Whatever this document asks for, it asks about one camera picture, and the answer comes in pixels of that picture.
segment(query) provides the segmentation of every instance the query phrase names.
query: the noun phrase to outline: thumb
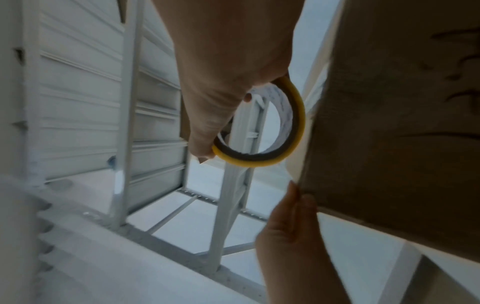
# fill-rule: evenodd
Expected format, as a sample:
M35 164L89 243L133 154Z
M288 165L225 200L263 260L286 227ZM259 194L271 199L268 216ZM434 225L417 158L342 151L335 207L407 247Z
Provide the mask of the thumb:
M311 194L304 194L300 198L297 210L297 235L306 239L320 235L317 202Z

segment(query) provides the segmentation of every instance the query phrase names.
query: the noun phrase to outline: cardboard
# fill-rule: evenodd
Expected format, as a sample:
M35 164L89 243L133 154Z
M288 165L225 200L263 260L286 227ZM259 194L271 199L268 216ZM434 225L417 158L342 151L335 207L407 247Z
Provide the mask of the cardboard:
M480 1L346 0L299 185L480 261Z

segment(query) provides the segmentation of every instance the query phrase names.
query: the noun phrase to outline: tape roll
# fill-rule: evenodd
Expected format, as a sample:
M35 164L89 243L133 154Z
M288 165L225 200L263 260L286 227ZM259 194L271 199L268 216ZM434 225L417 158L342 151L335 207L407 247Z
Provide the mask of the tape roll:
M253 88L270 101L280 116L280 131L274 143L258 154L240 153L227 146L220 134L213 141L213 152L227 163L240 167L265 167L275 165L287 158L302 139L305 129L305 107L297 88L288 77L280 77L271 83Z

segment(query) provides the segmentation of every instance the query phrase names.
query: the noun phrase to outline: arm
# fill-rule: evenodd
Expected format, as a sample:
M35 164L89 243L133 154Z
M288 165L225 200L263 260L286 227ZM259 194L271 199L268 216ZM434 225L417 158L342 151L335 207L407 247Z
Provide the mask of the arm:
M292 182L255 244L272 304L350 304L320 234L317 204Z
M153 0L175 46L189 149L212 157L215 136L247 91L287 73L304 0Z

